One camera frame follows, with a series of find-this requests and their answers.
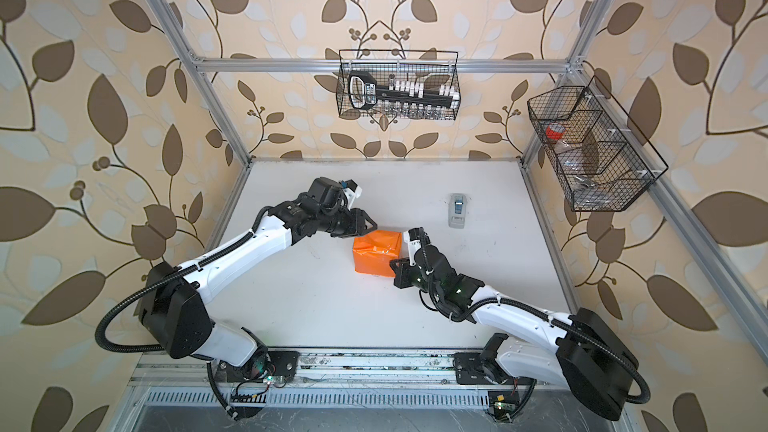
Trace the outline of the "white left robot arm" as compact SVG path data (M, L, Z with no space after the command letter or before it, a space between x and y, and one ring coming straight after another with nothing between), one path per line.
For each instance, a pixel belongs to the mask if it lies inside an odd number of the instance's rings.
M207 305L263 260L318 232L335 238L364 236L377 228L353 203L362 187L352 180L315 179L296 199L263 207L253 225L216 249L173 268L155 267L156 288L140 299L139 318L174 359L220 360L252 366L266 346L250 331L215 322Z

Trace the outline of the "orange wrapping paper sheet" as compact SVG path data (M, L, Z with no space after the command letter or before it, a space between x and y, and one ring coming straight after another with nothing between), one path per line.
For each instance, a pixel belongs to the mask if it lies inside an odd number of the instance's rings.
M358 274L394 278L390 266L392 260L400 258L402 233L394 231L373 231L353 242L354 269Z

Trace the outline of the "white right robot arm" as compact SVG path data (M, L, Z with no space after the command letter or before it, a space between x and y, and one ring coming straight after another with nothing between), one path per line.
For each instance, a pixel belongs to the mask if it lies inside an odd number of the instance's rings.
M542 309L460 274L421 227L404 232L403 241L406 256L390 262L395 287L418 289L428 309L453 323L495 331L474 358L456 360L460 376L504 386L522 379L565 386L611 421L626 404L650 401L637 358L595 312Z

